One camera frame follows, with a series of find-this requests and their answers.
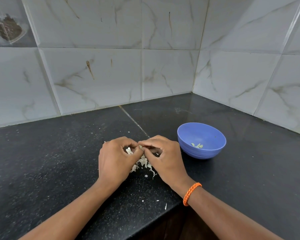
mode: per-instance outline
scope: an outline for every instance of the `wall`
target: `wall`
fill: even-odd
[[[300,133],[300,0],[210,0],[193,92]]]
[[[191,92],[208,0],[0,0],[0,126]]]

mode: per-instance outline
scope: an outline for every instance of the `black countertop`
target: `black countertop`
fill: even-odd
[[[195,94],[123,108],[149,136],[177,140],[186,122],[219,129],[227,145],[218,156],[183,153],[188,174],[280,237],[300,239],[299,134]],[[119,107],[0,128],[0,239],[22,236],[80,196],[98,178],[102,143],[120,136],[147,138]],[[78,239],[127,239],[181,203],[158,175],[138,170]]]

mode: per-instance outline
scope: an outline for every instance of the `orange bracelet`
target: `orange bracelet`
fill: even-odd
[[[200,183],[195,183],[194,185],[191,186],[191,188],[188,190],[188,192],[185,194],[184,198],[183,198],[183,204],[185,206],[188,206],[188,198],[191,195],[191,193],[195,190],[195,188],[197,188],[198,186],[202,185]]]

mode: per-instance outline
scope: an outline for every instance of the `countertop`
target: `countertop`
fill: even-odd
[[[195,94],[123,108],[150,137],[176,141],[186,122],[219,129],[227,145],[215,158],[182,153],[188,174],[280,237],[300,239],[299,134]],[[104,141],[146,139],[135,122],[112,107],[0,128],[0,239],[21,237],[88,189],[98,178]],[[130,238],[181,203],[158,175],[152,179],[147,169],[138,170],[78,239]]]

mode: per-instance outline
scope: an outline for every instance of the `person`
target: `person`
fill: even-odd
[[[133,154],[124,151],[127,146],[132,148]],[[160,157],[154,156],[154,152],[161,153]],[[159,135],[138,143],[127,137],[107,141],[100,150],[97,181],[81,196],[20,239],[75,239],[102,203],[128,177],[132,166],[143,154],[162,180],[180,197],[184,198],[196,183],[186,172],[176,141]],[[220,240],[281,239],[200,186],[193,190],[187,203]]]

